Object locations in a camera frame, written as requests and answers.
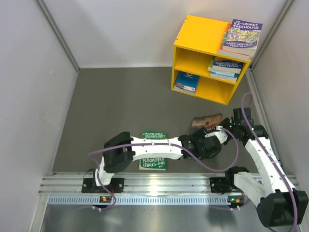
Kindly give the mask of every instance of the blue book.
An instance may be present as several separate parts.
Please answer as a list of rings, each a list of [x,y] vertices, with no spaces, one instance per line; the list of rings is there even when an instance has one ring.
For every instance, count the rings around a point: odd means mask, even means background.
[[[197,90],[199,76],[187,72],[179,72],[174,90],[189,94],[195,94]]]
[[[237,62],[225,58],[220,58],[220,57],[212,57],[212,60],[209,64],[208,71],[211,72],[223,72],[223,73],[237,73],[240,74],[241,69],[242,69],[243,63],[242,62]]]
[[[234,75],[227,75],[227,74],[221,73],[221,72],[211,72],[211,77],[236,82],[237,78],[238,78],[238,74],[235,73]]]

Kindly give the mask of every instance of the stack of books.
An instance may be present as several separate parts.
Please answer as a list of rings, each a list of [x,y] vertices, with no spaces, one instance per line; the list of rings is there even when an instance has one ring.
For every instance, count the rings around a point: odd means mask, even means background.
[[[225,30],[218,54],[248,61],[255,55],[262,25],[233,19]]]
[[[179,72],[174,85],[174,90],[194,95],[197,90],[198,81],[198,75],[187,72]]]
[[[211,77],[236,82],[242,66],[242,62],[236,62],[220,57],[212,57],[208,71],[210,71]]]

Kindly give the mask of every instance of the gray mat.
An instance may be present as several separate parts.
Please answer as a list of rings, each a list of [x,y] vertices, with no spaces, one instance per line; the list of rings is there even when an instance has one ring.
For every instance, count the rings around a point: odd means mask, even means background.
[[[244,77],[228,106],[206,101],[170,90],[171,68],[108,68],[81,69],[70,103],[54,163],[54,172],[85,172],[95,167],[88,158],[91,151],[122,131],[140,137],[142,130],[166,131],[169,138],[189,133],[196,116],[222,113],[233,115],[240,108],[241,97],[249,92]],[[254,105],[252,117],[257,123]],[[251,172],[256,167],[239,143],[238,166]],[[219,155],[204,163],[224,168],[235,157],[233,141]],[[149,172],[138,169],[138,161],[131,163],[126,172]],[[168,160],[166,172],[210,172],[194,160]]]

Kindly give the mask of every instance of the black wire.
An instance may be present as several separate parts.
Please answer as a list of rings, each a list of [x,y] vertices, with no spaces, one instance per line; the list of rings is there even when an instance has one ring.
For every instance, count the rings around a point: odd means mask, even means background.
[[[85,179],[86,174],[89,173],[90,171],[95,171],[95,169],[94,169],[94,168],[89,169],[89,170],[84,174],[83,179]]]

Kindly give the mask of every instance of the perforated metal strip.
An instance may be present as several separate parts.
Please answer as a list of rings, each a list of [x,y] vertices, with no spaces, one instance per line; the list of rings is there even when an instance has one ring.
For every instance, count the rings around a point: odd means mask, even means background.
[[[49,204],[107,205],[100,196],[50,196]],[[229,205],[227,196],[117,196],[117,205]]]

